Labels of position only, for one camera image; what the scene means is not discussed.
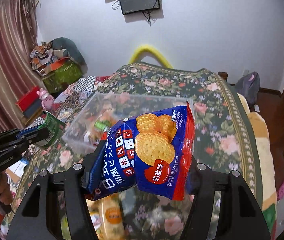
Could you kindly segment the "green storage box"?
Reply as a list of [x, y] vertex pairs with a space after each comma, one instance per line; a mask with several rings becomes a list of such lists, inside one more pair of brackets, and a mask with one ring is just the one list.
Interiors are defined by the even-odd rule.
[[81, 68], [74, 61], [66, 60], [56, 70], [43, 78], [46, 90], [50, 93], [62, 92], [67, 89], [68, 85], [82, 78]]

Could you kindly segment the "striped maroon curtain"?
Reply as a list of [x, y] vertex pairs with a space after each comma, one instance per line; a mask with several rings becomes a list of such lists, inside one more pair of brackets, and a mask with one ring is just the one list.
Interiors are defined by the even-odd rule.
[[30, 65], [36, 45], [35, 0], [0, 0], [0, 132], [22, 127], [16, 102], [43, 87]]

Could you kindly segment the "grey backpack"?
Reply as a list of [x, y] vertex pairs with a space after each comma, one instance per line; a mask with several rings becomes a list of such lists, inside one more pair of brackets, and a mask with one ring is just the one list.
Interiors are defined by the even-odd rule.
[[258, 99], [258, 92], [260, 89], [260, 77], [257, 72], [251, 72], [243, 76], [234, 85], [237, 93], [241, 94], [247, 101], [249, 106], [254, 106]]

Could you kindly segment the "yellow curved headboard tube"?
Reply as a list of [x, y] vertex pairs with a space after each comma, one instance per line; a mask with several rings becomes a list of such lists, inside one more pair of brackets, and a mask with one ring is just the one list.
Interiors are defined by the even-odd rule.
[[160, 51], [147, 44], [141, 45], [134, 50], [133, 55], [129, 59], [129, 64], [137, 63], [146, 56], [155, 59], [158, 63], [160, 63], [161, 66], [167, 69], [173, 69], [172, 64], [163, 56]]

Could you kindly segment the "patchwork quilt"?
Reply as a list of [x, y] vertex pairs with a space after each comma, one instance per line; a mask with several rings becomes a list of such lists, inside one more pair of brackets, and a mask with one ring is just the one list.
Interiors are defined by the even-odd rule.
[[94, 91], [103, 85], [109, 76], [88, 76], [77, 80], [67, 87], [54, 100], [49, 112], [59, 120], [66, 122], [71, 112], [81, 105]]

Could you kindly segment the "beige fleece blanket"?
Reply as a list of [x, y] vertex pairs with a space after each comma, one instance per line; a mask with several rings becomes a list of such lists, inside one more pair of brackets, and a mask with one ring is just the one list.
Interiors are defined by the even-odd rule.
[[275, 186], [275, 168], [270, 150], [269, 131], [263, 117], [257, 112], [250, 111], [244, 96], [239, 94], [238, 97], [242, 106], [244, 107], [245, 113], [249, 118], [256, 139], [263, 185], [262, 211], [271, 233], [271, 237], [273, 238], [277, 218], [277, 191]]

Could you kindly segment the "blue biscuit bag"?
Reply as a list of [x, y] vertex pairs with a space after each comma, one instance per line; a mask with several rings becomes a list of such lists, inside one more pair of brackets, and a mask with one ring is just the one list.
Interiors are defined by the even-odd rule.
[[194, 136], [188, 102], [118, 121], [83, 161], [85, 194], [98, 200], [136, 186], [140, 191], [183, 200]]

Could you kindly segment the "clear plastic storage bin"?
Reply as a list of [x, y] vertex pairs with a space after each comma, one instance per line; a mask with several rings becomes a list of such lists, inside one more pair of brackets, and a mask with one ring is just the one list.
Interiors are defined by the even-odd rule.
[[62, 139], [73, 152], [86, 155], [94, 152], [100, 142], [94, 140], [96, 120], [110, 120], [113, 126], [126, 117], [185, 105], [187, 102], [193, 104], [191, 98], [95, 93], [75, 114]]

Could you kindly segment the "green snack box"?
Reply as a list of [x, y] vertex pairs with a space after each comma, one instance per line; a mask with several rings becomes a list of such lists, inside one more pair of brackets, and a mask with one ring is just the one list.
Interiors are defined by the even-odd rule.
[[44, 114], [44, 123], [35, 130], [37, 133], [36, 138], [40, 139], [35, 145], [46, 150], [61, 137], [65, 123], [48, 111], [44, 111]]

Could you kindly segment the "yellow cracker pack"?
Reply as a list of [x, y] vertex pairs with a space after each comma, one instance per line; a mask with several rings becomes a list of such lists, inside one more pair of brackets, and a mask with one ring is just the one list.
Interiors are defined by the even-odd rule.
[[120, 205], [111, 196], [99, 202], [99, 215], [102, 220], [103, 239], [124, 239], [125, 230], [122, 222]]

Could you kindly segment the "red box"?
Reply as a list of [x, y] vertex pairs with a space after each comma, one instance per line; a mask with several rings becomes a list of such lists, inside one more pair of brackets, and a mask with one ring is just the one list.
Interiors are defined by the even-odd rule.
[[39, 90], [40, 88], [38, 86], [33, 87], [15, 103], [24, 117], [30, 118], [39, 109], [42, 109], [41, 100], [37, 94]]

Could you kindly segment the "floral green bedspread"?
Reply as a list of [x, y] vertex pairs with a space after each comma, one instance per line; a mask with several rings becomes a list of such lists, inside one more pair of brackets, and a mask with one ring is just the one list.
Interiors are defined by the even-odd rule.
[[[165, 69], [145, 63], [121, 67], [98, 92], [120, 98], [118, 114], [144, 113], [190, 98], [196, 119], [195, 157], [219, 172], [238, 170], [258, 202], [262, 176], [253, 128], [238, 94], [221, 77], [206, 69], [196, 72]], [[163, 203], [154, 195], [129, 189], [121, 194], [125, 205], [126, 239], [178, 239], [190, 209], [190, 200]]]

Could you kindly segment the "pink plush toy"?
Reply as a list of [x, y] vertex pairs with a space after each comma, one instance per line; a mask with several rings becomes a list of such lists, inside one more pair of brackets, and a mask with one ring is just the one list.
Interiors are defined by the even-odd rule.
[[37, 91], [37, 95], [41, 100], [41, 106], [44, 111], [49, 111], [52, 109], [54, 97], [47, 90], [41, 88]]

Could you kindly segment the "grey plush pillow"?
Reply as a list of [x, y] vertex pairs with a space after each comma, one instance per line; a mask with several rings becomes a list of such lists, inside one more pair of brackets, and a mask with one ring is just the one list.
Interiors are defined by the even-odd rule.
[[73, 58], [80, 66], [86, 65], [84, 57], [72, 40], [66, 37], [55, 38], [52, 41], [52, 48], [54, 50], [65, 49], [69, 53], [69, 56]]

